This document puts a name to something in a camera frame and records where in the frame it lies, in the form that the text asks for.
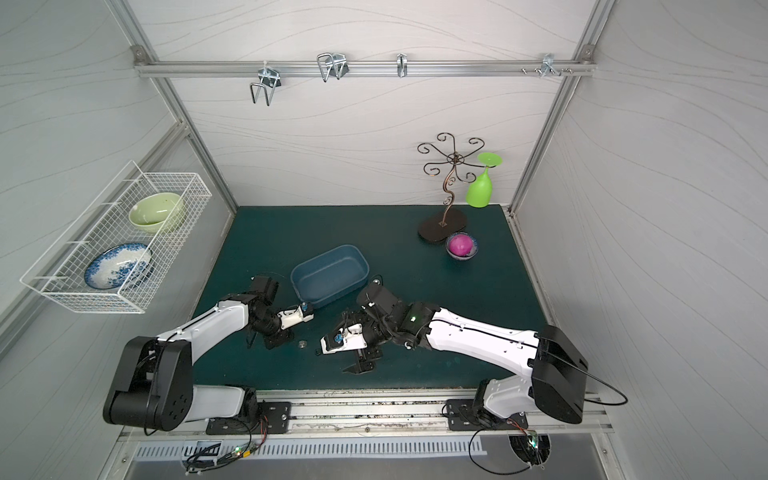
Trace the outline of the blue plastic storage box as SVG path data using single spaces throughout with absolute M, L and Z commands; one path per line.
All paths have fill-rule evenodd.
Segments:
M 320 309 L 364 286 L 369 275 L 362 252 L 345 244 L 298 264 L 289 279 L 302 303 Z

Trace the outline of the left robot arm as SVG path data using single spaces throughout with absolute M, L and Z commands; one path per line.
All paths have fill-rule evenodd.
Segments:
M 273 311 L 278 283 L 256 276 L 249 289 L 228 295 L 203 314 L 155 337 L 137 336 L 124 347 L 104 406 L 112 425 L 169 432 L 183 423 L 222 419 L 241 430 L 261 421 L 251 387 L 204 386 L 194 380 L 195 363 L 240 331 L 263 337 L 272 349 L 293 339 L 292 328 L 314 317 L 302 302 Z

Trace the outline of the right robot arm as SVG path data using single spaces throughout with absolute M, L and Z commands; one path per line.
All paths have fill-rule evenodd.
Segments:
M 505 420 L 535 409 L 567 424 L 582 422 L 588 362 L 560 328 L 515 330 L 482 323 L 433 303 L 407 303 L 378 281 L 358 294 L 357 303 L 358 309 L 344 311 L 320 341 L 325 355 L 356 353 L 349 372 L 369 371 L 376 349 L 387 342 L 458 353 L 510 374 L 481 382 L 473 404 L 478 416 Z

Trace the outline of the purple ball in bowl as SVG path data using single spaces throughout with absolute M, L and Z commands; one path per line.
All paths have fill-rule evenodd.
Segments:
M 446 239 L 445 248 L 456 260 L 469 260 L 478 253 L 476 240 L 466 232 L 456 232 Z

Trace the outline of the dark metal jewelry stand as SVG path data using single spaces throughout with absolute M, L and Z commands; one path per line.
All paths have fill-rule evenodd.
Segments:
M 430 216 L 418 227 L 418 235 L 428 243 L 444 242 L 452 234 L 466 227 L 466 215 L 461 211 L 452 210 L 456 201 L 454 185 L 472 185 L 476 181 L 477 175 L 473 169 L 481 169 L 483 165 L 469 163 L 468 158 L 479 153 L 485 146 L 485 141 L 479 137 L 470 137 L 467 143 L 472 150 L 461 153 L 456 137 L 449 132 L 440 132 L 435 141 L 421 142 L 416 147 L 417 152 L 422 155 L 440 155 L 439 160 L 426 162 L 422 168 L 427 176 L 442 179 L 441 190 L 444 195 L 442 211 Z

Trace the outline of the green ceramic bowl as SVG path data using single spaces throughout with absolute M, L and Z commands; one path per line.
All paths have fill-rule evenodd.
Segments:
M 186 219 L 186 206 L 179 194 L 162 192 L 141 199 L 129 211 L 128 220 L 148 234 L 176 230 Z

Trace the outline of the green plastic goblet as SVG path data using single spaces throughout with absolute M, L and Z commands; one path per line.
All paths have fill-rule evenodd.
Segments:
M 489 171 L 503 162 L 496 153 L 483 152 L 478 155 L 478 161 L 484 167 L 483 172 L 470 184 L 466 202 L 473 208 L 484 208 L 490 204 L 493 193 L 493 183 Z

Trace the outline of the metal double hook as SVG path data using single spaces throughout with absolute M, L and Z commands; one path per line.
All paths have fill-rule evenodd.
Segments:
M 280 72 L 264 64 L 257 72 L 257 80 L 249 85 L 252 103 L 256 104 L 262 98 L 264 103 L 270 106 L 276 89 L 281 85 Z

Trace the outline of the metal hook centre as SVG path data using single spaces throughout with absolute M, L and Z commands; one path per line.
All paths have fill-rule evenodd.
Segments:
M 324 83 L 327 83 L 331 77 L 340 80 L 349 72 L 347 58 L 342 53 L 321 53 L 317 56 L 316 62 Z

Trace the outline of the small metal hook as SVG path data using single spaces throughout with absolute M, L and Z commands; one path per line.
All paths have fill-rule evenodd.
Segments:
M 405 78 L 408 75 L 407 55 L 400 53 L 396 56 L 396 73 L 399 78 Z

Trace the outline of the metal hook right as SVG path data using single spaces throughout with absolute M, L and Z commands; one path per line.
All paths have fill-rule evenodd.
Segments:
M 520 72 L 526 76 L 536 75 L 539 78 L 568 77 L 573 74 L 571 68 L 558 67 L 555 63 L 555 58 L 551 54 L 545 55 L 537 67 L 532 69 L 521 68 Z

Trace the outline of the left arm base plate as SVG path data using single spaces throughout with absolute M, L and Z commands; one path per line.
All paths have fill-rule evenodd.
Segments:
M 245 405 L 235 417 L 213 418 L 208 421 L 207 435 L 279 435 L 288 431 L 291 419 L 290 402 L 257 402 Z

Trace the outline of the aluminium front rail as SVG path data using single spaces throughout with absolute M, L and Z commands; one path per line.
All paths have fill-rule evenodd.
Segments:
M 472 400 L 474 390 L 454 389 L 342 389 L 259 390 L 258 399 L 290 402 L 288 430 L 282 437 L 442 436 L 451 433 L 441 415 L 447 400 Z M 554 420 L 541 412 L 526 412 L 529 427 L 541 433 L 613 433 L 607 407 L 587 403 L 582 423 Z M 136 440 L 197 439 L 206 422 L 182 424 L 169 432 L 145 437 L 140 429 L 123 427 L 118 438 Z

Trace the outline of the aluminium rail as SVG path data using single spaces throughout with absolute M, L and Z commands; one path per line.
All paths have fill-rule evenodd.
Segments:
M 416 60 L 407 58 L 408 75 L 405 78 L 441 77 L 538 77 L 523 75 L 521 68 L 535 68 L 542 59 L 524 60 Z M 593 62 L 555 60 L 560 68 L 571 68 L 571 76 L 590 76 L 597 70 Z M 319 78 L 320 71 L 315 61 L 159 61 L 137 64 L 134 69 L 144 78 L 251 78 L 267 64 L 278 70 L 281 78 Z M 350 78 L 399 78 L 396 73 L 396 59 L 348 60 Z
M 472 400 L 474 390 L 454 389 L 342 389 L 259 390 L 258 399 L 290 402 L 288 430 L 282 437 L 442 436 L 451 433 L 441 415 L 447 400 Z M 587 403 L 582 423 L 554 420 L 541 412 L 526 412 L 529 427 L 541 433 L 613 433 L 607 407 Z M 118 438 L 136 440 L 197 439 L 206 422 L 182 424 L 169 432 L 145 437 L 140 429 L 123 427 Z

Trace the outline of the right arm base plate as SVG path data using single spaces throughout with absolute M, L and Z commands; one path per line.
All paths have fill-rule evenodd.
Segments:
M 519 431 L 529 428 L 524 412 L 501 418 L 476 405 L 471 399 L 449 399 L 442 408 L 441 415 L 447 420 L 450 431 Z

